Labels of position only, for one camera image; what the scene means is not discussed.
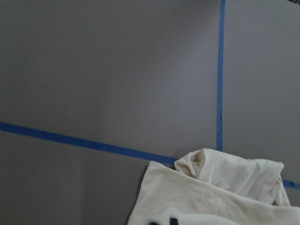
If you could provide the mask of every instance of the blue tape line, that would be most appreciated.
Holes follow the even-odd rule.
[[[224,53],[224,23],[225,2],[221,0],[220,22],[219,22],[219,49],[217,63],[217,144],[216,149],[223,151],[223,53]]]
[[[88,141],[88,140],[84,140],[81,138],[59,135],[59,134],[55,134],[55,133],[51,133],[51,132],[16,126],[16,125],[3,123],[3,122],[0,122],[0,130],[14,133],[14,134],[40,138],[43,140],[84,147],[84,148],[88,148],[88,149],[100,150],[100,151],[115,153],[115,154],[119,154],[119,155],[130,156],[130,157],[134,157],[134,158],[153,160],[156,162],[169,164],[169,165],[173,165],[174,161],[177,160],[172,157],[155,155],[155,154],[151,154],[148,152],[123,148],[123,147],[104,144],[104,143],[100,143],[100,142]]]

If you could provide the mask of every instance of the gray floor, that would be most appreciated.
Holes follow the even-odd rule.
[[[227,1],[224,151],[299,182],[300,7]],[[216,146],[219,0],[1,2],[0,121],[179,158]],[[1,224],[125,224],[147,160],[0,132]],[[293,205],[300,191],[287,188]]]

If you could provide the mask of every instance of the folded white cloth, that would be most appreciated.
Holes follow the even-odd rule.
[[[128,225],[142,225],[166,207],[212,214],[239,225],[300,225],[300,208],[237,195],[150,161]]]
[[[211,214],[184,213],[173,207],[167,207],[147,219],[143,225],[238,225],[237,223]]]
[[[174,165],[185,175],[238,195],[269,204],[291,205],[280,177],[282,163],[201,149],[188,153]]]

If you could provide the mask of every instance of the white cloth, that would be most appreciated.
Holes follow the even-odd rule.
[[[269,204],[291,205],[280,177],[282,163],[202,149],[188,153],[174,165],[185,175],[238,195]]]
[[[273,206],[150,161],[128,225],[142,225],[166,207],[212,214],[239,225],[300,225],[300,208]]]
[[[156,223],[170,225],[170,219],[177,219],[178,225],[238,225],[237,223],[211,214],[184,213],[173,207],[168,207],[153,215],[143,225]]]

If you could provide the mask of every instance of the gray surface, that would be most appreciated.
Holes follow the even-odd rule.
[[[0,132],[0,224],[125,224],[148,161]]]
[[[2,121],[174,157],[215,147],[219,0],[0,7]]]
[[[226,2],[224,151],[281,161],[300,182],[300,7],[283,0]],[[300,206],[300,192],[288,189]]]

